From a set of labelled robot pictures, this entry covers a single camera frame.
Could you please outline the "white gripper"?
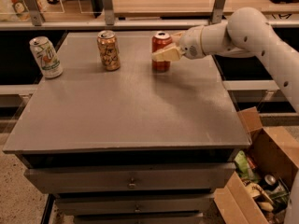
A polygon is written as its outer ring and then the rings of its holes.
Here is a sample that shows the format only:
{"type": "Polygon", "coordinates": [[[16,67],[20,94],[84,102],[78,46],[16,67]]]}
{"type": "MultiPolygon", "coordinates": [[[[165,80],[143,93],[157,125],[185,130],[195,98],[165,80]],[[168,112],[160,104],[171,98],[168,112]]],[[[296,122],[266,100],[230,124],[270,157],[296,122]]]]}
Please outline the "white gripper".
{"type": "Polygon", "coordinates": [[[184,55],[188,59],[205,57],[201,41],[203,26],[193,27],[187,31],[171,34],[171,44],[154,51],[151,58],[155,62],[176,62],[184,55]]]}

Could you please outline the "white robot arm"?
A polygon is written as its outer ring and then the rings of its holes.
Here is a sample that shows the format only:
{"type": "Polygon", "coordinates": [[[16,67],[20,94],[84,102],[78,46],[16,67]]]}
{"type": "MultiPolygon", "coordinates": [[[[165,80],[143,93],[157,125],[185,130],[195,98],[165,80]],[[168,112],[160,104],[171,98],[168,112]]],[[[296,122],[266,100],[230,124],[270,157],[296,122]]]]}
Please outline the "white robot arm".
{"type": "Polygon", "coordinates": [[[299,111],[299,52],[282,41],[257,9],[243,7],[226,23],[196,26],[172,35],[173,42],[152,53],[156,62],[207,55],[255,56],[295,111],[299,111]]]}

